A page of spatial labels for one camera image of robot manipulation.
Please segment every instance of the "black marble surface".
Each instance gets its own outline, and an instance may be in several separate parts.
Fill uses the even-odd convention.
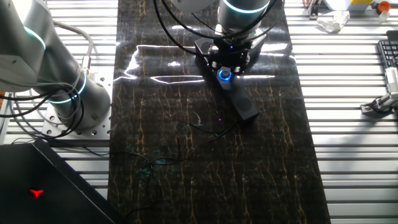
[[[214,27],[217,5],[197,16]],[[190,14],[173,10],[211,34]],[[160,12],[172,35],[193,47],[199,37],[179,29],[163,7]],[[261,112],[254,124],[197,148],[185,162],[155,166],[148,188],[149,165],[116,151],[176,157],[178,122],[221,131],[236,117],[216,85],[202,78],[209,74],[195,57],[166,37],[151,0],[119,0],[117,42],[108,200],[123,215],[149,207],[130,213],[130,223],[330,223],[285,17],[240,79]],[[184,125],[178,136],[182,157],[215,137]],[[160,202],[150,202],[160,194]]]

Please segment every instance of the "black keyboard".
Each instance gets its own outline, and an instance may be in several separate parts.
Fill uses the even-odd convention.
[[[377,45],[384,68],[398,67],[398,41],[381,40]]]

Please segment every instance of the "blue light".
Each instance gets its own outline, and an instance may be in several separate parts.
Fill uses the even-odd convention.
[[[82,93],[83,89],[86,87],[86,79],[87,79],[87,77],[86,77],[86,75],[85,75],[85,74],[83,74],[83,75],[85,76],[85,81],[83,82],[83,85],[81,86],[80,90],[77,92],[79,95],[80,95],[80,93]],[[71,101],[71,99],[67,99],[67,100],[64,100],[64,101],[57,101],[57,102],[50,101],[50,100],[47,100],[47,101],[48,101],[49,103],[56,103],[56,104],[60,104],[60,103],[66,103],[66,102],[69,102],[69,101]]]
[[[218,72],[218,77],[219,77],[220,79],[224,80],[224,81],[229,81],[229,80],[231,79],[231,77],[232,77],[232,72],[229,72],[229,76],[228,76],[227,78],[223,78],[223,77],[221,76],[221,74],[223,73],[223,71],[224,71],[224,70],[220,70],[220,71]]]
[[[44,40],[39,35],[37,35],[35,32],[33,32],[31,29],[29,29],[28,27],[24,27],[24,28],[25,28],[26,32],[28,32],[29,34],[31,34],[34,37],[36,37],[36,39],[39,40],[42,43],[42,45],[44,47],[44,50],[45,50]]]
[[[223,0],[223,1],[224,1],[224,3],[225,3],[228,7],[230,7],[232,10],[234,10],[234,11],[236,11],[236,12],[240,12],[240,13],[245,13],[245,14],[251,14],[251,13],[261,12],[261,11],[265,10],[265,9],[267,8],[268,4],[269,4],[269,2],[267,2],[267,4],[266,4],[265,6],[262,6],[262,7],[259,8],[259,9],[244,10],[244,9],[240,9],[240,8],[237,8],[237,7],[233,6],[233,5],[232,5],[231,3],[229,3],[227,0]]]

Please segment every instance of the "red logo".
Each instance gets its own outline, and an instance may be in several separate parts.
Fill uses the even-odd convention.
[[[35,197],[39,198],[39,195],[44,192],[44,190],[32,190],[30,189],[29,192]]]

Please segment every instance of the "metal slotted table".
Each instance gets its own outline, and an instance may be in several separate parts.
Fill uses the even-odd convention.
[[[95,80],[111,83],[118,44],[118,1],[53,0],[48,4],[55,20],[77,26],[92,36],[96,48],[91,70]],[[322,12],[326,10],[320,10],[321,18],[333,17]],[[374,120],[363,116],[359,109],[360,104],[386,92],[376,44],[387,39],[387,30],[398,28],[398,9],[390,12],[391,17],[383,24],[378,23],[375,13],[366,12],[366,17],[363,13],[351,13],[339,34],[327,34],[316,21],[308,19],[302,0],[286,0],[285,13],[334,224],[398,223],[397,117],[389,115]],[[86,40],[66,30],[57,32],[81,61]],[[31,108],[32,103],[21,106]],[[45,113],[47,105],[40,109]],[[27,119],[42,128],[44,121],[37,113],[27,115]],[[16,138],[29,138],[15,121],[6,124],[4,144]],[[109,151],[106,147],[91,149]],[[107,197],[107,157],[97,157],[82,149],[55,150]]]

